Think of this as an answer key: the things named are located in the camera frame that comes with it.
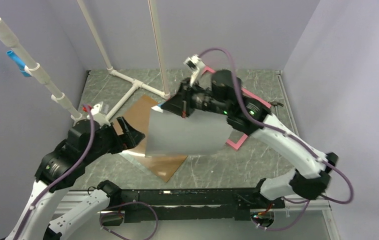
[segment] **red wire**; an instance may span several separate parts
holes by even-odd
[[[117,213],[119,214],[120,217],[123,218],[123,215],[121,213],[121,210],[122,210],[122,207],[119,207],[119,209],[117,209]]]
[[[272,208],[272,203],[269,204],[269,206],[267,206],[265,211],[259,212],[258,215],[261,215],[261,216],[265,215],[267,212],[269,212],[269,210],[271,210],[271,208]]]

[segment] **pink tape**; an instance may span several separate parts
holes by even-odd
[[[206,72],[210,72],[212,74],[215,73],[215,70],[211,69],[210,67],[208,66],[205,66],[202,74],[205,74]],[[256,96],[254,93],[250,92],[249,90],[245,89],[245,88],[242,88],[242,92],[249,96],[250,98],[253,98],[253,99],[256,99],[258,101],[260,101],[262,104],[264,104],[268,109],[271,108],[271,104],[263,99],[261,99],[259,96]],[[235,151],[237,151],[241,145],[243,145],[244,141],[248,138],[248,136],[246,134],[242,135],[242,137],[237,141],[237,142],[233,142],[231,141],[230,139],[228,139],[226,141],[226,143],[231,146],[233,149],[235,149]]]

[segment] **gray floor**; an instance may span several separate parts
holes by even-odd
[[[123,69],[119,72],[152,87],[162,89],[158,69]],[[237,75],[242,79],[243,87],[250,92],[266,101],[285,103],[283,91],[275,76],[275,71],[239,69]],[[179,86],[179,81],[189,76],[190,72],[186,70],[168,70],[167,78],[170,82],[170,91],[174,93]],[[109,75],[106,70],[91,71],[80,104],[94,105],[104,101],[104,104],[111,108],[130,87],[129,82]],[[139,89],[118,111],[116,117],[122,115],[144,94],[158,102],[164,101],[153,93]],[[292,130],[290,117],[285,106],[279,108],[279,118],[284,125]],[[239,132],[233,132],[230,138],[236,141],[241,135]],[[123,189],[254,187],[260,179],[280,176],[291,168],[292,165],[286,159],[266,144],[248,138],[238,151],[225,145],[223,149],[213,155],[189,156],[167,183],[154,174],[141,170],[141,166],[131,163],[120,154],[107,154],[88,166],[86,173],[76,181],[73,188],[75,190],[86,190],[103,180],[110,180]]]

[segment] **lavender wall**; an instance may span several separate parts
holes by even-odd
[[[75,0],[49,0],[87,69],[104,61]],[[84,1],[115,68],[158,68],[147,0]],[[157,0],[167,68],[221,46],[239,68],[283,69],[319,0]],[[219,55],[207,63],[227,66]]]
[[[379,240],[379,1],[321,0],[284,68],[301,136],[335,151],[355,188],[332,204],[342,239]],[[337,174],[329,195],[346,199]]]
[[[0,0],[0,16],[52,81],[77,105],[85,69],[44,0]],[[70,114],[33,77],[23,77],[0,41],[0,239],[16,224],[42,157],[64,139]]]

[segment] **brown paper sheet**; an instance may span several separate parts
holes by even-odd
[[[147,137],[149,135],[149,122],[151,108],[157,105],[154,99],[147,95],[143,95],[136,101],[123,115],[126,121],[136,130],[145,134],[145,139],[133,149],[126,151],[128,154],[153,172],[156,176],[160,177],[163,181],[168,182],[173,174],[178,170],[181,164],[185,161],[187,156],[144,156],[146,153]],[[122,130],[114,120],[114,129],[117,134],[121,134]]]

